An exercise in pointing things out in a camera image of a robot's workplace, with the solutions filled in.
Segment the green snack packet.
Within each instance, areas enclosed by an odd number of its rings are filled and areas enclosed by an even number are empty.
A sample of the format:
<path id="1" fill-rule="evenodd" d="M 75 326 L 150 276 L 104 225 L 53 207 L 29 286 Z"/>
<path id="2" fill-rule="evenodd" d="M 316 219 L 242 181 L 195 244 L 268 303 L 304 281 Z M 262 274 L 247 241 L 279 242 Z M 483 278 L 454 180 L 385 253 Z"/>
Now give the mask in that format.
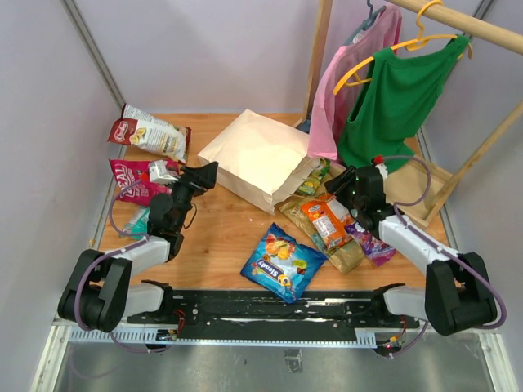
<path id="1" fill-rule="evenodd" d="M 315 169 L 302 182 L 302 184 L 294 192 L 300 196 L 314 196 L 317 189 L 320 187 L 322 181 L 329 173 L 330 161 L 326 158 L 321 158 Z"/>

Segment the orange Fox's candy packet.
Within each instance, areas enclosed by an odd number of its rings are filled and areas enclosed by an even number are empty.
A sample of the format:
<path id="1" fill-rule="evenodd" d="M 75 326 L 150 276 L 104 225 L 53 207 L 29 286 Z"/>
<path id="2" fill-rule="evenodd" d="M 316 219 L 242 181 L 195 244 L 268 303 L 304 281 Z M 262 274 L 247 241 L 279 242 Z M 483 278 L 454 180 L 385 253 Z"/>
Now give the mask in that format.
<path id="1" fill-rule="evenodd" d="M 353 222 L 350 212 L 334 196 L 311 200 L 301 206 L 327 250 L 342 247 L 352 240 L 345 226 Z"/>

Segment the brown paper bag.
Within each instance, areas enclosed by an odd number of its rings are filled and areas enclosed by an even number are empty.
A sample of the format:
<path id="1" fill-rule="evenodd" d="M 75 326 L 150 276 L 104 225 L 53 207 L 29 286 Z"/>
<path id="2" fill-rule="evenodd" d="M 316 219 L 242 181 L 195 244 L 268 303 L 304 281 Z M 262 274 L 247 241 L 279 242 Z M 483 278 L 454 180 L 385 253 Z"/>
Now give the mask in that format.
<path id="1" fill-rule="evenodd" d="M 320 164 L 308 144 L 306 133 L 246 109 L 198 158 L 218 163 L 218 184 L 273 215 Z"/>

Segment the magenta crisps bag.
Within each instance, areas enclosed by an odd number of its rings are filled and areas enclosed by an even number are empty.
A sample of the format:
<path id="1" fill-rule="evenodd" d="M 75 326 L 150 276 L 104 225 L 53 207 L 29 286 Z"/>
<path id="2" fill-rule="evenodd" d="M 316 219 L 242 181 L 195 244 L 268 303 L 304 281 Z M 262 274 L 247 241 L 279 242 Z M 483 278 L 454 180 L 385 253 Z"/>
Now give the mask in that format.
<path id="1" fill-rule="evenodd" d="M 149 174 L 151 161 L 131 161 L 125 159 L 110 159 L 111 171 L 120 189 L 133 182 L 141 182 L 122 194 L 118 199 L 126 203 L 135 203 L 141 207 L 148 207 L 156 194 L 170 194 L 171 190 L 166 185 L 159 185 L 145 178 Z"/>

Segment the purple snack packet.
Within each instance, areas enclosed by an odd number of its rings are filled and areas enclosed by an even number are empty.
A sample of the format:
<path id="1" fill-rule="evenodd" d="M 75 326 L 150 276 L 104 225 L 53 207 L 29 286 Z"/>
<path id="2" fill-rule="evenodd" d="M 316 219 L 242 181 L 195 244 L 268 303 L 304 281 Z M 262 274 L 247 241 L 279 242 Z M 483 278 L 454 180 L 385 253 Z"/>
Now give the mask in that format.
<path id="1" fill-rule="evenodd" d="M 394 247 L 375 238 L 356 221 L 346 225 L 345 230 L 360 245 L 364 255 L 376 266 L 386 264 L 396 255 Z"/>

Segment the teal white snack packet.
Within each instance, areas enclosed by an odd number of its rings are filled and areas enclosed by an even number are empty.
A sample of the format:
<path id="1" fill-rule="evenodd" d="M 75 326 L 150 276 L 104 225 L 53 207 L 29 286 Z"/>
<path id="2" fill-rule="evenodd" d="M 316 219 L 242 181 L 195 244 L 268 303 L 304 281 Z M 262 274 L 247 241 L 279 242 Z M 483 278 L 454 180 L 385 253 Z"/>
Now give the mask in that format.
<path id="1" fill-rule="evenodd" d="M 129 238 L 139 240 L 147 233 L 150 209 L 148 207 L 138 207 L 132 218 L 124 225 L 123 232 Z"/>

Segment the red white chips bag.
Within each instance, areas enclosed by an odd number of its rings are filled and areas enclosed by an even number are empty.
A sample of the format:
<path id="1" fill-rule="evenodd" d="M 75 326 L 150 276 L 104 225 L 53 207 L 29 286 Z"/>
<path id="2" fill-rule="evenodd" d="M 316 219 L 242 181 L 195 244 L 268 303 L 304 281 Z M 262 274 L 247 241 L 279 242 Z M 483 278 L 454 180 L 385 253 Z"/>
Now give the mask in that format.
<path id="1" fill-rule="evenodd" d="M 132 105 L 122 107 L 120 118 L 110 129 L 108 142 L 134 145 L 151 154 L 187 162 L 191 129 L 178 127 Z"/>

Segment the blue candy packet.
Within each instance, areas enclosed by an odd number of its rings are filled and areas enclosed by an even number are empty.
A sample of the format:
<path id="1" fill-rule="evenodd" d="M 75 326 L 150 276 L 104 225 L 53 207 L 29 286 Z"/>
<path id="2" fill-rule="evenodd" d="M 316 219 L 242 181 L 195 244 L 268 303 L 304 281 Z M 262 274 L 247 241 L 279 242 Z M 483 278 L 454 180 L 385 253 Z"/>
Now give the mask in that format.
<path id="1" fill-rule="evenodd" d="M 327 257 L 297 243 L 273 223 L 253 250 L 240 275 L 292 304 L 299 300 Z"/>

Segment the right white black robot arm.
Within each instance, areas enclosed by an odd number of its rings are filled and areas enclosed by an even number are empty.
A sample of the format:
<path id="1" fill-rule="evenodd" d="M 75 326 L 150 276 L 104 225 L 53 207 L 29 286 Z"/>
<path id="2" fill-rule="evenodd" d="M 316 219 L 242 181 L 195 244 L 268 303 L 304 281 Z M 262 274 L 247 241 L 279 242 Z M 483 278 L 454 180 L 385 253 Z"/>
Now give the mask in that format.
<path id="1" fill-rule="evenodd" d="M 359 226 L 395 248 L 425 276 L 423 289 L 404 284 L 378 289 L 379 301 L 370 306 L 371 319 L 387 327 L 407 315 L 428 321 L 442 336 L 501 326 L 507 309 L 489 282 L 483 259 L 475 252 L 461 253 L 420 230 L 402 211 L 402 203 L 387 201 L 386 176 L 382 164 L 348 167 L 325 184 Z"/>

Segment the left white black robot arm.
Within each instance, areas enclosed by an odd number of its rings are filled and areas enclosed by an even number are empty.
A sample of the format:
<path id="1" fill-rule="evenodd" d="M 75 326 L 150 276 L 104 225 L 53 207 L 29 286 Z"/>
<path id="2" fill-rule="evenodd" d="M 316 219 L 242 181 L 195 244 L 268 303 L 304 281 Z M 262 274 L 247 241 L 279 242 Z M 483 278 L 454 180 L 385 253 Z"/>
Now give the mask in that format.
<path id="1" fill-rule="evenodd" d="M 177 256 L 193 199 L 215 187 L 217 170 L 218 164 L 211 162 L 184 167 L 179 176 L 172 176 L 162 161 L 151 163 L 150 179 L 170 190 L 152 198 L 147 230 L 126 247 L 83 251 L 59 300 L 59 317 L 85 331 L 102 332 L 112 332 L 122 320 L 138 314 L 157 323 L 169 321 L 176 313 L 172 288 L 150 280 L 130 282 L 135 275 Z"/>

